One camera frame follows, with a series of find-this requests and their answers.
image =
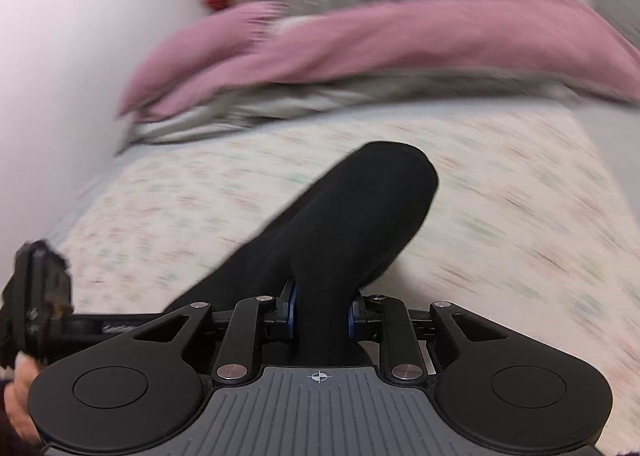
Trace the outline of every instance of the crosshair symbol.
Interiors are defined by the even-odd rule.
[[[324,382],[327,378],[331,378],[331,376],[327,375],[323,372],[315,372],[313,375],[309,375],[307,378],[313,378],[316,382]]]

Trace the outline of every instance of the mattress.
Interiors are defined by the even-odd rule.
[[[640,232],[575,118],[605,140],[598,118],[612,111],[531,98],[413,102],[134,147],[50,238],[70,261],[79,312],[157,312],[350,150],[411,143],[441,186],[368,291],[416,308],[455,301],[589,361],[614,390],[600,448],[615,454],[640,443]]]

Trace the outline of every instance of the silver screw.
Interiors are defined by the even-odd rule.
[[[247,368],[241,364],[225,364],[224,366],[220,366],[216,371],[216,374],[225,380],[237,380],[246,375],[246,373]]]
[[[400,380],[415,380],[422,376],[422,370],[414,364],[399,364],[394,366],[391,374]]]

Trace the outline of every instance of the human hand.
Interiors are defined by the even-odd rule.
[[[41,370],[42,367],[31,357],[18,355],[14,381],[4,388],[4,410],[9,423],[20,438],[34,445],[40,443],[40,436],[27,410],[27,395]]]

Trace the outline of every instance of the wall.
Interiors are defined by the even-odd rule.
[[[104,169],[132,68],[199,0],[0,0],[0,287]]]

